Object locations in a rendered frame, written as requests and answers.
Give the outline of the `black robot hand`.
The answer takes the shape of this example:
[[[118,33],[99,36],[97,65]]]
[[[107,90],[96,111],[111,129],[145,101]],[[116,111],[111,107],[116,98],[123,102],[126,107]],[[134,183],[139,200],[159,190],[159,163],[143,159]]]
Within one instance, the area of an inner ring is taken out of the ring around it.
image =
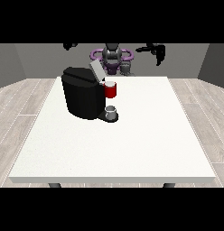
[[[156,65],[160,66],[165,58],[165,46],[161,43],[147,43],[144,47],[137,48],[136,52],[151,52],[156,57]]]
[[[71,48],[77,47],[77,46],[78,46],[78,43],[63,43],[63,48],[66,51],[69,51]]]

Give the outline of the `pale grey machine lid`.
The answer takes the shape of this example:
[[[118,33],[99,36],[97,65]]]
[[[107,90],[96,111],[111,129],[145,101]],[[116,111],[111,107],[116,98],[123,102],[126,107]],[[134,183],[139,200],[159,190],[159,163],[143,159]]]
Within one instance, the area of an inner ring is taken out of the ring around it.
[[[90,62],[89,67],[93,71],[93,74],[95,75],[95,78],[98,82],[101,82],[107,75],[106,72],[103,70],[99,60],[93,60],[92,62]]]

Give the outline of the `small grey coffee pod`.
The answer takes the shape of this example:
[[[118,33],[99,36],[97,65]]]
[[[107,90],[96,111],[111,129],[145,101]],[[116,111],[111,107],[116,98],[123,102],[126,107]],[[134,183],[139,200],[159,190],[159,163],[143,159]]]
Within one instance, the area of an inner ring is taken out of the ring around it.
[[[131,63],[130,62],[122,62],[120,65],[120,73],[124,76],[128,76],[130,74]]]

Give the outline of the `black coffee machine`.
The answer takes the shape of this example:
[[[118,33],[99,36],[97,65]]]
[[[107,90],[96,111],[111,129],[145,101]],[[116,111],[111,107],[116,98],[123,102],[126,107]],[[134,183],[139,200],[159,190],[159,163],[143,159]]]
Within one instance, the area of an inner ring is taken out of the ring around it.
[[[105,87],[97,82],[91,69],[68,67],[61,76],[69,112],[81,119],[101,119],[108,123],[118,120],[118,113],[106,111]]]

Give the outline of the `red pod holder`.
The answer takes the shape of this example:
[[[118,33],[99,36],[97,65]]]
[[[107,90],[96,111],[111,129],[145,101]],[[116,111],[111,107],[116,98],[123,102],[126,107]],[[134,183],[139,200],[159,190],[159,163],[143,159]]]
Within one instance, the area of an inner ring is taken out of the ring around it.
[[[117,95],[117,83],[115,81],[106,81],[104,83],[105,97],[113,98]]]

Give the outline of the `small grey cup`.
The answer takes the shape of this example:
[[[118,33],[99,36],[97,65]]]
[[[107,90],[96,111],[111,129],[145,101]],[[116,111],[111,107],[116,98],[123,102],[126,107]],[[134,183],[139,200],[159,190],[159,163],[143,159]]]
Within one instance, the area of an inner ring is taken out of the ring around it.
[[[105,114],[106,114],[106,119],[113,120],[117,116],[117,110],[114,106],[106,106]]]

